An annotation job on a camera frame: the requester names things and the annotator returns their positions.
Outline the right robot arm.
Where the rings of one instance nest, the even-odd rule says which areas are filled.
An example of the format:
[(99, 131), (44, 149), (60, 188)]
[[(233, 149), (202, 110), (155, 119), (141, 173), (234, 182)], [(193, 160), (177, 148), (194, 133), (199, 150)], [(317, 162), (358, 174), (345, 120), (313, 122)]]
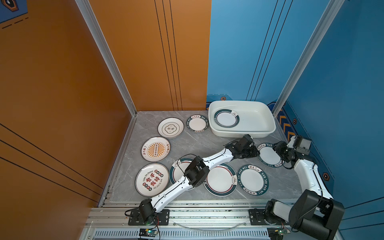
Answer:
[(275, 199), (268, 201), (263, 214), (269, 225), (287, 222), (292, 230), (317, 240), (332, 240), (338, 231), (345, 208), (327, 190), (318, 165), (310, 156), (310, 145), (311, 142), (307, 139), (273, 144), (273, 150), (281, 160), (292, 164), (303, 193), (293, 206)]

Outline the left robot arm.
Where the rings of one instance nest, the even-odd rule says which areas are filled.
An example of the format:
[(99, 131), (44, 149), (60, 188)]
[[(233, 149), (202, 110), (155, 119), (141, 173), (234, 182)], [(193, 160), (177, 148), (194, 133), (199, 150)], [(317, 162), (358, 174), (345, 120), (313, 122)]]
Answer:
[(170, 202), (182, 193), (194, 189), (206, 180), (209, 172), (215, 167), (237, 159), (249, 159), (260, 155), (250, 135), (244, 135), (224, 146), (220, 152), (209, 157), (196, 156), (186, 167), (183, 176), (169, 188), (150, 199), (141, 201), (138, 209), (143, 222), (147, 225), (155, 220)]

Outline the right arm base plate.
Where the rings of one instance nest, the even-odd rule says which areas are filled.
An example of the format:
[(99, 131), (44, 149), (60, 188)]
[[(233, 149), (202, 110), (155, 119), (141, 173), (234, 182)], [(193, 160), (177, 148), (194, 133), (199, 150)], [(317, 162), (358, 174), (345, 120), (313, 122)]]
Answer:
[(250, 209), (248, 210), (248, 213), (250, 218), (250, 224), (252, 226), (280, 226), (287, 224), (287, 222), (282, 218), (277, 217), (271, 213), (265, 213), (265, 210), (262, 209)]

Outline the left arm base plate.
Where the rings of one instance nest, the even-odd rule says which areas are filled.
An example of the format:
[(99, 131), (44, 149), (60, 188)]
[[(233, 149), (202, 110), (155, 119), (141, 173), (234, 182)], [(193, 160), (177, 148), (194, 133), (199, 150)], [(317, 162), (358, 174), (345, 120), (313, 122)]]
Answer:
[(160, 213), (152, 213), (145, 216), (138, 208), (125, 211), (129, 226), (167, 226), (170, 220), (170, 210), (162, 210)]

